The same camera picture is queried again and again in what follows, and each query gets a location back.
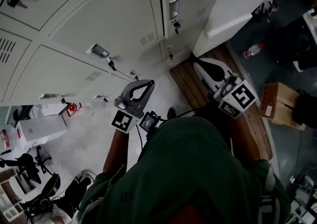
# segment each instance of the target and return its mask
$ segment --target green shirt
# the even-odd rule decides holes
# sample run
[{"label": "green shirt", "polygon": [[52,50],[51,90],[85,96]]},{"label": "green shirt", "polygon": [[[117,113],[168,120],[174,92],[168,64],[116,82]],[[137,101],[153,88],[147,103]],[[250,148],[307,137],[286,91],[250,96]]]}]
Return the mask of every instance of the green shirt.
[{"label": "green shirt", "polygon": [[[96,177],[77,219],[83,224],[161,224],[192,203],[213,223],[256,224],[268,169],[266,160],[252,169],[242,167],[207,120],[171,119],[126,174]],[[279,223],[285,223],[290,204],[278,179],[273,195],[280,201]]]}]

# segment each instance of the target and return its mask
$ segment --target red label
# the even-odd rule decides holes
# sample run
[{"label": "red label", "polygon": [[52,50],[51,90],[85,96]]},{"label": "red label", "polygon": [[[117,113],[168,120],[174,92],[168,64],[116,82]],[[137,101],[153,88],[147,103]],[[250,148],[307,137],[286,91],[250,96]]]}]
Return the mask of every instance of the red label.
[{"label": "red label", "polygon": [[252,57],[252,55],[249,53],[249,50],[246,50],[245,54],[247,57]]},{"label": "red label", "polygon": [[6,130],[2,130],[2,133],[3,133],[4,140],[5,140],[5,148],[8,149],[8,148],[10,148],[8,134],[6,133]]}]

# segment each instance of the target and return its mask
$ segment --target water bottle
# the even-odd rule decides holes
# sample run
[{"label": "water bottle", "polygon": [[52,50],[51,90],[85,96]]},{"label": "water bottle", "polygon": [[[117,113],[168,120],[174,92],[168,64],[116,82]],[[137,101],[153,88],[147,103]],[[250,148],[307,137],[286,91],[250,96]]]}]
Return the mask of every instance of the water bottle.
[{"label": "water bottle", "polygon": [[243,52],[245,58],[251,58],[263,50],[264,44],[255,44]]}]

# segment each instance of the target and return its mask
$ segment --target locker vent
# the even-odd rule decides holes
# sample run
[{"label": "locker vent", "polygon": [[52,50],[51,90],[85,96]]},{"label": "locker vent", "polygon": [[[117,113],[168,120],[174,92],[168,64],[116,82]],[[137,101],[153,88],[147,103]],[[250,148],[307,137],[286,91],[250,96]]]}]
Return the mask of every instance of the locker vent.
[{"label": "locker vent", "polygon": [[147,38],[146,38],[146,37],[143,37],[143,38],[140,40],[140,43],[141,43],[142,46],[144,46],[145,44],[147,44],[147,43],[148,43]]},{"label": "locker vent", "polygon": [[95,77],[93,77],[93,76],[88,76],[87,78],[86,78],[86,80],[88,80],[88,81],[94,81],[96,78]]},{"label": "locker vent", "polygon": [[99,77],[102,73],[99,71],[94,71],[92,74],[90,74],[86,80],[88,81],[94,81],[97,77]]},{"label": "locker vent", "polygon": [[206,9],[207,9],[207,7],[204,7],[202,9],[198,10],[196,13],[196,18],[202,16],[206,12]]},{"label": "locker vent", "polygon": [[150,33],[150,34],[148,34],[147,37],[148,37],[148,41],[149,41],[149,42],[152,41],[152,40],[154,39],[153,32]]},{"label": "locker vent", "polygon": [[144,46],[145,44],[147,44],[148,42],[152,41],[153,39],[154,39],[154,34],[152,32],[152,33],[149,33],[146,37],[143,37],[140,40],[140,43],[141,43],[142,46]]},{"label": "locker vent", "polygon": [[98,77],[101,75],[101,72],[98,72],[98,71],[94,71],[91,76],[94,76],[94,77]]},{"label": "locker vent", "polygon": [[0,63],[7,63],[11,52],[15,46],[15,42],[0,38]]}]

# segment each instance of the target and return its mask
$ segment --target plastic bottle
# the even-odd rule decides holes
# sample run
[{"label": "plastic bottle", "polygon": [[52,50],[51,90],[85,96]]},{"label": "plastic bottle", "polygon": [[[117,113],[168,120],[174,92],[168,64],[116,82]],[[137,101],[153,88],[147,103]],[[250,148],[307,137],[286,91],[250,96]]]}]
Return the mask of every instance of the plastic bottle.
[{"label": "plastic bottle", "polygon": [[12,150],[16,145],[17,139],[17,131],[12,125],[0,125],[0,153]]},{"label": "plastic bottle", "polygon": [[251,58],[254,55],[258,54],[261,50],[263,50],[264,44],[255,44],[248,48],[245,52],[243,52],[243,56],[245,58]]}]

